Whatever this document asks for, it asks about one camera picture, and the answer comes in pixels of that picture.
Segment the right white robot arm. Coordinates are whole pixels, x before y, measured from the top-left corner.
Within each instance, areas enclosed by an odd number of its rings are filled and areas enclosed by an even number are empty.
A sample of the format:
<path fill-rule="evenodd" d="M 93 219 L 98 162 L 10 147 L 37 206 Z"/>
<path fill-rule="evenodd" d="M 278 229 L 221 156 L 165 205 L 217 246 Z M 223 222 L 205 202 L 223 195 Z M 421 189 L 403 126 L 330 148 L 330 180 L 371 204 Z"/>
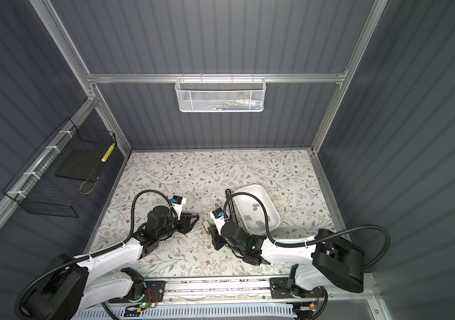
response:
<path fill-rule="evenodd" d="M 276 246 L 266 236 L 250 235 L 232 221 L 221 227 L 211 226 L 208 232 L 215 249 L 228 245 L 247 264 L 291 263 L 289 288 L 311 291 L 316 287 L 335 285 L 348 292 L 363 292 L 365 253 L 343 237 L 288 248 Z"/>

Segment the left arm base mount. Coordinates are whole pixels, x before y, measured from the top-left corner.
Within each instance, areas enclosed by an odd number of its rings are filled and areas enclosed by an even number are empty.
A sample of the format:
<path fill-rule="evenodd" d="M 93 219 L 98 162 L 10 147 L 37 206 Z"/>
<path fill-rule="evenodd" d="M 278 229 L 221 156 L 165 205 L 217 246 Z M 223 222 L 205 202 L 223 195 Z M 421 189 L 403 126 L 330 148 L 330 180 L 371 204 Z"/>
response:
<path fill-rule="evenodd" d="M 136 281 L 127 295 L 110 299 L 108 302 L 138 304 L 143 309 L 155 307 L 163 301 L 165 287 L 165 281 Z"/>

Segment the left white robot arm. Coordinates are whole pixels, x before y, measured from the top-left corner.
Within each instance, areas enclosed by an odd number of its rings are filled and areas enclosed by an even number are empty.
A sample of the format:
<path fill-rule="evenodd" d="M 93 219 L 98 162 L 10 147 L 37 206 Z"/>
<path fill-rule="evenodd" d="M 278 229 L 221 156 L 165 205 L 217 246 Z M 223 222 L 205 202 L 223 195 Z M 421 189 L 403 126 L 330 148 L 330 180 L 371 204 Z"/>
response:
<path fill-rule="evenodd" d="M 111 299 L 138 304 L 143 309 L 162 296 L 148 288 L 145 278 L 128 265 L 147 257 L 174 231 L 186 234 L 199 216 L 182 213 L 179 205 L 156 206 L 148 220 L 126 240 L 107 249 L 70 257 L 55 257 L 46 270 L 15 301 L 19 319 L 71 319 L 84 309 Z"/>

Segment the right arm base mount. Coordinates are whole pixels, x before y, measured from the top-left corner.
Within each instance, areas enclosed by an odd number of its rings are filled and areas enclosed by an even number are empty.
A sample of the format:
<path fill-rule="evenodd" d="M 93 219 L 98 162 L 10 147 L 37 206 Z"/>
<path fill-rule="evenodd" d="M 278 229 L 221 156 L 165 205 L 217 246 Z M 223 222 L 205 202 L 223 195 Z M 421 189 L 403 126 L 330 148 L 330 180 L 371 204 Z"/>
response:
<path fill-rule="evenodd" d="M 292 299 L 292 298 L 313 298 L 319 299 L 326 296 L 321 287 L 315 287 L 312 290 L 305 290 L 295 283 L 295 276 L 298 270 L 298 264 L 291 267 L 288 277 L 270 278 L 270 291 L 273 299 Z"/>

